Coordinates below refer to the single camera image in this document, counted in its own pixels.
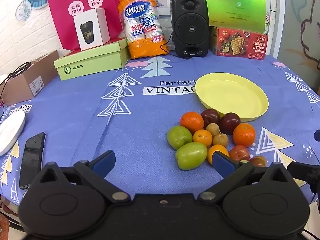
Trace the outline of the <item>red small apple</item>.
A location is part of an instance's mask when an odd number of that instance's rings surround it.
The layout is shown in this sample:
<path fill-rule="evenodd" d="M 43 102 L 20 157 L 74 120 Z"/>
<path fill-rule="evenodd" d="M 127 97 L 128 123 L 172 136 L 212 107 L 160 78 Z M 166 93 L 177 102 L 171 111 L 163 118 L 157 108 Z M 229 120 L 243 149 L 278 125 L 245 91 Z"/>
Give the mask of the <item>red small apple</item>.
<path fill-rule="evenodd" d="M 251 158 L 249 161 L 250 161 L 255 167 L 266 167 L 266 165 L 267 165 L 266 159 L 265 159 L 263 156 L 261 156 L 261 155 L 255 156 L 255 157 Z"/>
<path fill-rule="evenodd" d="M 249 161 L 249 152 L 243 145 L 236 145 L 229 151 L 229 156 L 234 161 L 247 160 Z"/>

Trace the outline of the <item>dark plum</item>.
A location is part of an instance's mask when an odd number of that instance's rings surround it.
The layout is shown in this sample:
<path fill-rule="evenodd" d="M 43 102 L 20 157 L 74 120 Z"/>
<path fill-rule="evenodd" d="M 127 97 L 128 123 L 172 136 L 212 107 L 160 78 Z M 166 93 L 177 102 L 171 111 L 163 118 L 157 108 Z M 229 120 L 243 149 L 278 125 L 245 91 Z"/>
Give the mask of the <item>dark plum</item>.
<path fill-rule="evenodd" d="M 232 135 L 236 126 L 240 124 L 240 118 L 235 113 L 227 113 L 221 117 L 219 128 L 222 133 Z"/>
<path fill-rule="evenodd" d="M 220 115 L 217 110 L 209 108 L 205 109 L 202 113 L 201 116 L 204 121 L 204 128 L 207 128 L 209 124 L 215 123 L 219 124 L 220 122 Z"/>

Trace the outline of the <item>yellow plastic plate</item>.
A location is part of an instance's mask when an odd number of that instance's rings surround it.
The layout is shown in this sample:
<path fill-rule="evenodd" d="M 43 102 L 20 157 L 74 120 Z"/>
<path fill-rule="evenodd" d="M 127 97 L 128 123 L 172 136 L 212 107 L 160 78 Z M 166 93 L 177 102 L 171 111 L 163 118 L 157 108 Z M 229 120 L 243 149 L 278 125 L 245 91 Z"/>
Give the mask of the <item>yellow plastic plate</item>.
<path fill-rule="evenodd" d="M 269 107 L 265 92 L 252 81 L 230 73 L 210 73 L 196 81 L 195 92 L 206 108 L 221 116 L 235 113 L 242 122 L 264 115 Z"/>

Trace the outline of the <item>small orange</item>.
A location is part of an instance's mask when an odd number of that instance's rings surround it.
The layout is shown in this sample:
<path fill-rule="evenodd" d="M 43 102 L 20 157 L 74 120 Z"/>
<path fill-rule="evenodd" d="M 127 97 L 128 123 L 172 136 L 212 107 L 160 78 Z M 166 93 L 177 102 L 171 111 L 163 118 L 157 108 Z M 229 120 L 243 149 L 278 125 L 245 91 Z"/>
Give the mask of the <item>small orange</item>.
<path fill-rule="evenodd" d="M 207 148 L 212 145 L 213 136 L 206 129 L 199 129 L 193 135 L 193 142 L 199 142 L 204 144 Z"/>
<path fill-rule="evenodd" d="M 208 153 L 207 153 L 207 160 L 210 163 L 210 165 L 213 164 L 213 154 L 215 152 L 221 152 L 226 156 L 229 156 L 229 152 L 223 145 L 213 145 L 212 147 L 209 148 Z"/>

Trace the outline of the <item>large orange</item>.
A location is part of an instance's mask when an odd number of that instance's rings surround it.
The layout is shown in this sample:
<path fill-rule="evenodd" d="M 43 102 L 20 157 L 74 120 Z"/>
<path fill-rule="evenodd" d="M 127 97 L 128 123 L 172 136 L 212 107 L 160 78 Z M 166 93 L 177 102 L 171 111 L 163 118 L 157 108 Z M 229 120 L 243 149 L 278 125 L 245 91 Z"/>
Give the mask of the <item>large orange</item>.
<path fill-rule="evenodd" d="M 194 134 L 196 131 L 203 129 L 204 120 L 199 113 L 187 112 L 181 116 L 180 125 L 188 129 L 191 134 Z"/>
<path fill-rule="evenodd" d="M 233 131 L 233 142 L 235 145 L 249 147 L 255 141 L 256 132 L 254 127 L 248 123 L 240 123 Z"/>

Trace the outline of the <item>large green gift box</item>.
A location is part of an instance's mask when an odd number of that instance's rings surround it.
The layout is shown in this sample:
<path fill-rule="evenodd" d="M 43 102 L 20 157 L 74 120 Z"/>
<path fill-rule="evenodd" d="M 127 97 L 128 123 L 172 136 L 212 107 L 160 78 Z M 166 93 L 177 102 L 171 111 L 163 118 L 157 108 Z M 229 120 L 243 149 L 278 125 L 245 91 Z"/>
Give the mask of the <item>large green gift box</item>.
<path fill-rule="evenodd" d="M 265 32 L 266 0 L 206 0 L 209 26 Z"/>

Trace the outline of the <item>black smartphone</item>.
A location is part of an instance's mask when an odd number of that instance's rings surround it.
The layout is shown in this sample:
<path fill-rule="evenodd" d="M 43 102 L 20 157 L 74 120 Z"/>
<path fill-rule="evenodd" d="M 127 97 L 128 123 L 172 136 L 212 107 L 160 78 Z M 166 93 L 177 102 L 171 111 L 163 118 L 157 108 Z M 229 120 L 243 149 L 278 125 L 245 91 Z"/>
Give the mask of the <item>black smartphone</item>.
<path fill-rule="evenodd" d="M 29 188 L 42 168 L 42 158 L 46 134 L 41 132 L 29 138 L 24 147 L 19 188 Z"/>

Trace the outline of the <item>white coffee cup box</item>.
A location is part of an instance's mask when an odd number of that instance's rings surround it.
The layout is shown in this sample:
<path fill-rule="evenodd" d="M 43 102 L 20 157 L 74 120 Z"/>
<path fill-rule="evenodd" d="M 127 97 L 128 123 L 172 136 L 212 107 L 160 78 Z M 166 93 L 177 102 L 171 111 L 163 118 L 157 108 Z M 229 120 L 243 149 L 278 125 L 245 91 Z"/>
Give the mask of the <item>white coffee cup box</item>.
<path fill-rule="evenodd" d="M 95 8 L 73 17 L 80 50 L 102 46 L 110 41 L 105 10 Z"/>

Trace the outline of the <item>green fruit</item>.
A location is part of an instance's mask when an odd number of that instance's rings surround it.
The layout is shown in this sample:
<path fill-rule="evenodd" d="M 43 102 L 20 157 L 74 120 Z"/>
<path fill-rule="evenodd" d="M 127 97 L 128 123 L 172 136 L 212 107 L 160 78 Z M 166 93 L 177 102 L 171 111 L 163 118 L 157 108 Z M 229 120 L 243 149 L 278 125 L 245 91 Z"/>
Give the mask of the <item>green fruit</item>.
<path fill-rule="evenodd" d="M 175 153 L 181 170 L 193 170 L 203 164 L 207 157 L 207 147 L 200 142 L 190 142 L 181 146 Z"/>
<path fill-rule="evenodd" d="M 191 132 L 183 126 L 174 126 L 167 132 L 167 141 L 169 145 L 178 150 L 183 145 L 193 141 Z"/>

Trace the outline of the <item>pink paper bag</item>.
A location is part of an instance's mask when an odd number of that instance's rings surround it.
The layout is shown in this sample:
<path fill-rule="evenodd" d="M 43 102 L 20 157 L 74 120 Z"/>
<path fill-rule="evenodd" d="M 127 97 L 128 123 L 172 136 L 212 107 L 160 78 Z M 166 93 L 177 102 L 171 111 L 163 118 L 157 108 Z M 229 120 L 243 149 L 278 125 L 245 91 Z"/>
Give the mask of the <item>pink paper bag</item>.
<path fill-rule="evenodd" d="M 48 0 L 61 46 L 66 50 L 80 48 L 73 17 L 96 8 L 105 10 L 108 32 L 115 39 L 122 31 L 118 12 L 119 0 Z"/>

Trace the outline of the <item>small orange bottom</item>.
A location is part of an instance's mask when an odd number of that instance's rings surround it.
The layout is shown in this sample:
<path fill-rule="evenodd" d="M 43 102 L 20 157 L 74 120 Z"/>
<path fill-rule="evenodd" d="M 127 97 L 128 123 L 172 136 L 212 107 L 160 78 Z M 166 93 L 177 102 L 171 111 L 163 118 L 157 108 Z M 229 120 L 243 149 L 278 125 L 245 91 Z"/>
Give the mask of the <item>small orange bottom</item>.
<path fill-rule="evenodd" d="M 212 147 L 209 148 L 208 153 L 207 153 L 207 160 L 210 163 L 210 165 L 213 164 L 213 154 L 215 152 L 221 152 L 226 156 L 229 156 L 229 152 L 223 145 L 213 145 Z"/>

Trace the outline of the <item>brown cardboard box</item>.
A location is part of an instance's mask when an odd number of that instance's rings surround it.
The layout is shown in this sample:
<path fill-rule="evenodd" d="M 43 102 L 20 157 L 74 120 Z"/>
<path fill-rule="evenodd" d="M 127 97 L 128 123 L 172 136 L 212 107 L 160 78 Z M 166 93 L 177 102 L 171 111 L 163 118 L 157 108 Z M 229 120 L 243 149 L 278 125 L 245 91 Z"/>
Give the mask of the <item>brown cardboard box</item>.
<path fill-rule="evenodd" d="M 22 74 L 11 78 L 7 84 L 1 85 L 1 94 L 5 105 L 13 105 L 33 99 L 48 85 L 58 73 L 54 61 L 59 58 L 55 50 L 31 61 L 31 66 Z"/>

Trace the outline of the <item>red cracker box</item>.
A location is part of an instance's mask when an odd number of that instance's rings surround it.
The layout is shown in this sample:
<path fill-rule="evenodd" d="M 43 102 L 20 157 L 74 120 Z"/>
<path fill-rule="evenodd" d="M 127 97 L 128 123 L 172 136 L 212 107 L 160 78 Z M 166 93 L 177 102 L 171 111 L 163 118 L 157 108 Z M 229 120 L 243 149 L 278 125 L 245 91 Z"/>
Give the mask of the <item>red cracker box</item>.
<path fill-rule="evenodd" d="M 210 28 L 210 49 L 217 56 L 263 60 L 267 40 L 264 34 L 220 27 Z"/>

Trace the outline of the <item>brown kiwi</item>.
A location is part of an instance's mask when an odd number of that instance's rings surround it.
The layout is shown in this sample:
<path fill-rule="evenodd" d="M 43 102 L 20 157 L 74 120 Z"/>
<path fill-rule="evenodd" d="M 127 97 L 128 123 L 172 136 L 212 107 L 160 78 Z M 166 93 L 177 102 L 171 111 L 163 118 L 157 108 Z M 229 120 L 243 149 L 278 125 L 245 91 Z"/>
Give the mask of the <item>brown kiwi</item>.
<path fill-rule="evenodd" d="M 216 135 L 219 135 L 221 132 L 220 132 L 220 128 L 218 126 L 218 124 L 216 123 L 210 123 L 207 127 L 206 127 L 206 130 L 208 132 L 211 133 L 212 137 L 214 138 Z"/>
<path fill-rule="evenodd" d="M 224 133 L 217 134 L 215 137 L 213 137 L 213 145 L 222 145 L 223 147 L 227 147 L 228 143 L 228 136 Z"/>

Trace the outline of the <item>blue patterned tablecloth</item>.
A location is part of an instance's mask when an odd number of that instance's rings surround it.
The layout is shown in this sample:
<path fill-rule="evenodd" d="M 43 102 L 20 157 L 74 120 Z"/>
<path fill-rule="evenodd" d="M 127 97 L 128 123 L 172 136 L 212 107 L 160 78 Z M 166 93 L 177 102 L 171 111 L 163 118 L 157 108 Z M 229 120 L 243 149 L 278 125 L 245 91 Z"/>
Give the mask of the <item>blue patterned tablecloth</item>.
<path fill-rule="evenodd" d="M 1 195 L 18 205 L 22 154 L 28 138 L 45 133 L 43 162 L 72 166 L 105 151 L 116 154 L 107 180 L 129 194 L 194 193 L 220 181 L 208 163 L 192 171 L 178 168 L 167 131 L 189 111 L 203 106 L 195 83 L 214 72 L 232 73 L 257 84 L 267 95 L 267 112 L 252 122 L 251 156 L 268 163 L 291 160 L 317 165 L 319 97 L 290 68 L 264 60 L 206 57 L 184 60 L 171 55 L 131 61 L 125 68 L 62 81 L 55 78 L 39 95 L 9 106 L 3 115 L 26 113 L 18 148 L 1 157 Z"/>

